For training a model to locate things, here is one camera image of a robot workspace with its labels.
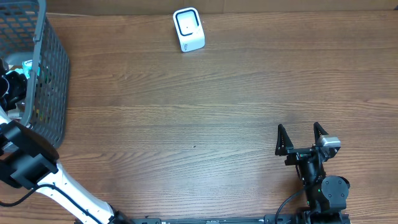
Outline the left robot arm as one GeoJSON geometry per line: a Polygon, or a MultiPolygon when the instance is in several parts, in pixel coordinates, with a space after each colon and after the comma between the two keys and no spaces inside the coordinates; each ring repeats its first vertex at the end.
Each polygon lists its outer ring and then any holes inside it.
{"type": "Polygon", "coordinates": [[[1,160],[1,182],[29,192],[16,202],[1,202],[2,207],[14,207],[38,192],[73,214],[76,223],[132,222],[71,177],[58,161],[57,150],[45,138],[1,110],[1,146],[8,143],[17,146],[17,150],[1,160]]]}

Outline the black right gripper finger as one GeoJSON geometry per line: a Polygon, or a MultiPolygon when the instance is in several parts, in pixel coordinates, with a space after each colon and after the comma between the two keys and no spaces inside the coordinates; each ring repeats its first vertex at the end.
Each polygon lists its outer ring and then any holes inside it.
{"type": "Polygon", "coordinates": [[[290,140],[286,129],[282,124],[278,125],[277,129],[277,143],[275,146],[276,156],[287,156],[289,151],[294,149],[294,145],[290,140]]]}
{"type": "Polygon", "coordinates": [[[318,145],[318,140],[320,139],[321,136],[328,134],[318,122],[315,122],[313,124],[313,131],[314,131],[314,138],[316,145],[318,145]]]}

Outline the teal tissue pack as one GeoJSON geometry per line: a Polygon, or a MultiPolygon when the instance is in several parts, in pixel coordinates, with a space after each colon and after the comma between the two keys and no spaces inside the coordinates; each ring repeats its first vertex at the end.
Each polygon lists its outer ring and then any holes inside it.
{"type": "Polygon", "coordinates": [[[32,64],[33,64],[33,60],[26,60],[26,61],[23,61],[23,63],[22,63],[22,69],[23,69],[23,73],[24,73],[26,79],[30,78],[30,71],[32,70],[32,64]]]}

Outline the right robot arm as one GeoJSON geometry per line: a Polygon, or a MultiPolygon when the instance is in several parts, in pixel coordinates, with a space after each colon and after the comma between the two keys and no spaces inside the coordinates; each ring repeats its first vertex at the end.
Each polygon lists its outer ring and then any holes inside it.
{"type": "Polygon", "coordinates": [[[350,182],[337,176],[327,176],[323,163],[336,156],[341,148],[341,141],[329,135],[322,126],[313,124],[315,142],[310,147],[295,148],[282,124],[277,128],[275,155],[285,156],[285,165],[294,166],[303,188],[288,197],[274,215],[274,223],[312,223],[340,224],[350,223],[346,209],[350,182]],[[298,208],[296,214],[282,220],[280,214],[285,205],[295,197],[305,194],[307,206],[298,208]]]}

